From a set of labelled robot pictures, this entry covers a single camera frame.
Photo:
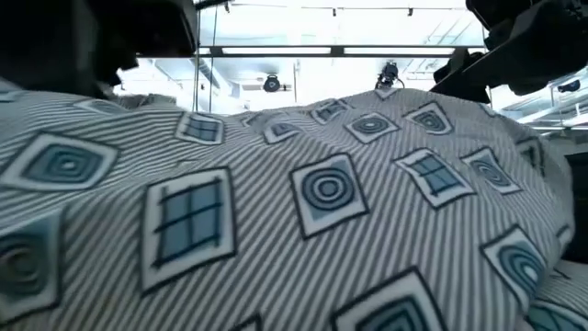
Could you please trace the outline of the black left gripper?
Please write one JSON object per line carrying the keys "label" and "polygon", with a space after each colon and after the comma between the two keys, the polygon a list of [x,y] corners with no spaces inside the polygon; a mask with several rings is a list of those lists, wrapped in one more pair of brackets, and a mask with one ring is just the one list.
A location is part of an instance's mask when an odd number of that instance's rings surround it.
{"label": "black left gripper", "polygon": [[192,0],[0,0],[0,78],[30,90],[115,98],[141,57],[190,57]]}

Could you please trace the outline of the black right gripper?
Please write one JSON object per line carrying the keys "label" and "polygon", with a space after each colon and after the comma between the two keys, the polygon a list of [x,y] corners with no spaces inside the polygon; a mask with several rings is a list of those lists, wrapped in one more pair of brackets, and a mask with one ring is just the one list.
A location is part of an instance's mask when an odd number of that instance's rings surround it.
{"label": "black right gripper", "polygon": [[431,92],[489,104],[486,86],[518,96],[588,65],[588,0],[466,0],[488,52],[455,49]]}

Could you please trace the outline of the grey striped patterned cloth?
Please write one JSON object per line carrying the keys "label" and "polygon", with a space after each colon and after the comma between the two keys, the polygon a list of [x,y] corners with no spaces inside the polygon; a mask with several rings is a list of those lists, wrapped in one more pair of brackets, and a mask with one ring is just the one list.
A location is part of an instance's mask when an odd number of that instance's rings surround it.
{"label": "grey striped patterned cloth", "polygon": [[0,331],[588,331],[571,171],[413,89],[231,116],[0,80]]}

